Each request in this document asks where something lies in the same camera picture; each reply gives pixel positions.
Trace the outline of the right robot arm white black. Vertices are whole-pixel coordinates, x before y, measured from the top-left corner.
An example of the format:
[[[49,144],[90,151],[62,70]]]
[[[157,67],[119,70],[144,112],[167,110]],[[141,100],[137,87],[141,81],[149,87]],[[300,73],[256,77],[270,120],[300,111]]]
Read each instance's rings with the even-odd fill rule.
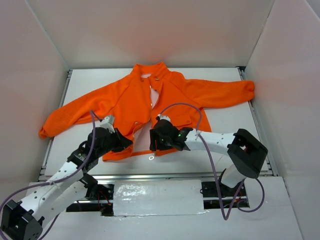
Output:
[[[191,127],[178,129],[170,121],[160,119],[150,130],[152,151],[208,150],[228,156],[232,165],[222,172],[217,189],[223,196],[230,195],[246,178],[257,179],[268,155],[268,149],[246,129],[235,133],[214,133]]]

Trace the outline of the orange zip jacket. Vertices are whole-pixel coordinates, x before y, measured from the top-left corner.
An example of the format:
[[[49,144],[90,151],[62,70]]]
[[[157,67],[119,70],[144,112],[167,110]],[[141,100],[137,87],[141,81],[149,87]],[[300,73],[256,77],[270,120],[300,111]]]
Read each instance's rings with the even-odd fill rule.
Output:
[[[112,115],[114,126],[130,140],[147,123],[156,123],[163,112],[177,128],[210,132],[206,108],[228,108],[252,100],[251,80],[232,82],[186,79],[163,62],[136,64],[131,73],[91,91],[53,111],[40,128],[40,138],[51,138],[73,125],[89,123],[94,112],[99,118]]]

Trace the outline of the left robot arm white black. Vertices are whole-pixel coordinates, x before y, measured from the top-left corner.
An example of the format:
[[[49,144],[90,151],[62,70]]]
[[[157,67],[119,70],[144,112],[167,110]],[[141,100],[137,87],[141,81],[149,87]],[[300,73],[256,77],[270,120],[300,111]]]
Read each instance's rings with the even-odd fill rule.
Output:
[[[98,197],[103,186],[88,172],[98,164],[99,158],[109,152],[121,152],[132,143],[117,128],[94,128],[50,179],[33,185],[33,192],[23,199],[10,198],[1,204],[1,237],[42,239],[45,226],[73,202]]]

